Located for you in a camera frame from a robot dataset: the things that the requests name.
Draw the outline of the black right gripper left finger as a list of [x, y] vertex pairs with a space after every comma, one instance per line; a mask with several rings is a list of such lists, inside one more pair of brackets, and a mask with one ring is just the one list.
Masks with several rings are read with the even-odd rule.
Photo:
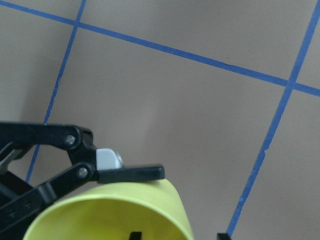
[[129, 235], [129, 240], [141, 240], [142, 239], [142, 232], [140, 231], [133, 231]]

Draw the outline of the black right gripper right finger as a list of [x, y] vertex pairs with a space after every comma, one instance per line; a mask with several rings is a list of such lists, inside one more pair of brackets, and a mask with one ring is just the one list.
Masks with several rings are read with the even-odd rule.
[[216, 235], [216, 239], [217, 240], [232, 240], [230, 235], [228, 233], [225, 233], [225, 232], [218, 232], [217, 235]]

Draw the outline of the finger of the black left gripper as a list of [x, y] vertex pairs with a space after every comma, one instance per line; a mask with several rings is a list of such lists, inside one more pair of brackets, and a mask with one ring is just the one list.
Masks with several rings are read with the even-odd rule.
[[[33, 146], [49, 145], [67, 152], [72, 166], [34, 187], [8, 170]], [[84, 184], [147, 182], [165, 178], [161, 164], [102, 166], [91, 130], [76, 125], [0, 123], [0, 232], [25, 234], [32, 221], [54, 202]]]

